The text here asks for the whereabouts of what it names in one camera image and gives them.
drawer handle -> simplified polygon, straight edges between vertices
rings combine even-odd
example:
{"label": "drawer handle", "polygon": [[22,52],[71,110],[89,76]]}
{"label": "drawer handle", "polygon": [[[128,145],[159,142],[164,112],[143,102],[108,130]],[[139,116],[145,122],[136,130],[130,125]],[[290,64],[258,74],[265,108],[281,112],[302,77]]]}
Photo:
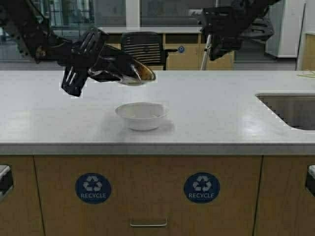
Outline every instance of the drawer handle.
{"label": "drawer handle", "polygon": [[130,221],[130,226],[134,228],[158,228],[158,227],[166,227],[167,226],[167,219],[162,224],[136,224]]}
{"label": "drawer handle", "polygon": [[13,189],[12,171],[9,166],[0,165],[0,202]]}
{"label": "drawer handle", "polygon": [[306,188],[315,197],[315,166],[310,166],[306,177]]}

blue circular sticker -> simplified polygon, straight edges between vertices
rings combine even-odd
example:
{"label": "blue circular sticker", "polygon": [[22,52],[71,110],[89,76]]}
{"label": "blue circular sticker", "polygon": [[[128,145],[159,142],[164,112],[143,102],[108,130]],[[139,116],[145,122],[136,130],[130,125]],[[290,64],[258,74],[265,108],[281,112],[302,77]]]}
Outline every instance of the blue circular sticker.
{"label": "blue circular sticker", "polygon": [[109,198],[112,187],[104,176],[87,173],[78,178],[75,183],[75,192],[82,201],[89,204],[99,204]]}
{"label": "blue circular sticker", "polygon": [[184,192],[194,203],[208,203],[218,196],[220,183],[212,174],[196,173],[186,180]]}
{"label": "blue circular sticker", "polygon": [[178,48],[178,52],[179,52],[179,53],[184,53],[184,52],[185,52],[185,48],[184,48],[183,46],[180,46],[180,47]]}

countertop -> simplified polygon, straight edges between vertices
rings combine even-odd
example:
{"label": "countertop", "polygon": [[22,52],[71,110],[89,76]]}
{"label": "countertop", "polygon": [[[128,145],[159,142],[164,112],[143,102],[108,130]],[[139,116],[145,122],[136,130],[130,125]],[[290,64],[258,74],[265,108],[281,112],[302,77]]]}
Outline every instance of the countertop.
{"label": "countertop", "polygon": [[[315,94],[297,71],[156,71],[140,87],[88,79],[80,98],[62,71],[1,71],[0,154],[315,154],[315,131],[291,128],[258,93]],[[152,131],[123,126],[115,108],[170,109]]]}
{"label": "countertop", "polygon": [[201,33],[201,27],[99,27],[100,30],[107,33],[124,33],[124,32],[156,32],[156,33]]}

drawer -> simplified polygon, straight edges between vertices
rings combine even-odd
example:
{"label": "drawer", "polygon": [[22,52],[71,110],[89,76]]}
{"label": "drawer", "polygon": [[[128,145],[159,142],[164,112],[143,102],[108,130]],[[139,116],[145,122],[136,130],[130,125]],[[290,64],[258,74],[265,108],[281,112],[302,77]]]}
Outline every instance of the drawer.
{"label": "drawer", "polygon": [[[0,235],[44,236],[33,158],[0,156],[0,165],[9,166],[13,178],[13,189],[0,201]],[[10,182],[6,173],[4,185]]]}
{"label": "drawer", "polygon": [[[47,236],[249,236],[253,231],[260,157],[36,157],[35,163]],[[218,197],[209,203],[193,203],[184,193],[186,180],[199,172],[220,182]],[[105,202],[87,204],[77,197],[75,184],[84,173],[109,180]]]}
{"label": "drawer", "polygon": [[302,70],[315,70],[315,35],[306,35]]}
{"label": "drawer", "polygon": [[166,49],[182,49],[181,52],[170,53],[167,59],[167,70],[181,68],[198,68],[198,44],[166,44]]}
{"label": "drawer", "polygon": [[110,46],[112,46],[114,48],[118,48],[118,49],[121,48],[119,43],[109,43],[108,45],[110,45]]}
{"label": "drawer", "polygon": [[306,189],[312,156],[264,157],[256,236],[299,236],[315,232],[315,197]]}
{"label": "drawer", "polygon": [[151,70],[163,70],[163,66],[162,65],[156,65],[156,66],[150,66]]}

stainless steel sink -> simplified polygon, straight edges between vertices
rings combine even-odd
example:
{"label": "stainless steel sink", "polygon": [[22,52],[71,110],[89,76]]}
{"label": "stainless steel sink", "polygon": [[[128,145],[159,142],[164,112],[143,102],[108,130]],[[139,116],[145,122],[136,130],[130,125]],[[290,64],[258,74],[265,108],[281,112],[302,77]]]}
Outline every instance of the stainless steel sink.
{"label": "stainless steel sink", "polygon": [[289,126],[315,130],[315,95],[257,95],[257,98]]}

